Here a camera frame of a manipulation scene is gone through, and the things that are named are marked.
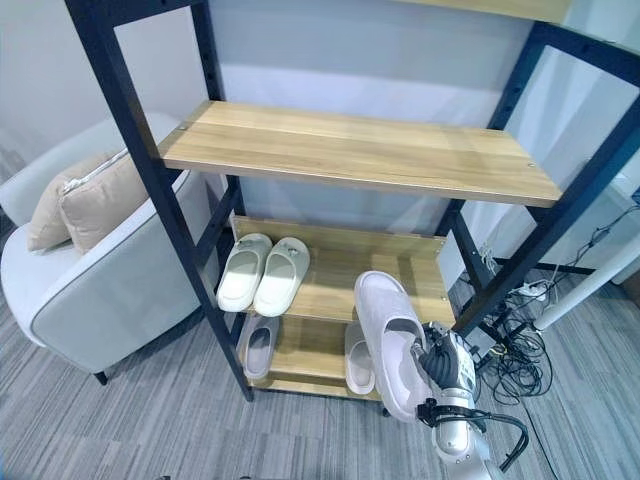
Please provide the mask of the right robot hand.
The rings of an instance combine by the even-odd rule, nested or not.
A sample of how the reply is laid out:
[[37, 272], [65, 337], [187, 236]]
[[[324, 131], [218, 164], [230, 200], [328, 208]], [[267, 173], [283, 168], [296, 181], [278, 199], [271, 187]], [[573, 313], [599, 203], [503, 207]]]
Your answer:
[[423, 325], [425, 340], [416, 339], [410, 353], [425, 382], [441, 390], [456, 388], [473, 395], [475, 367], [463, 338], [438, 322]]

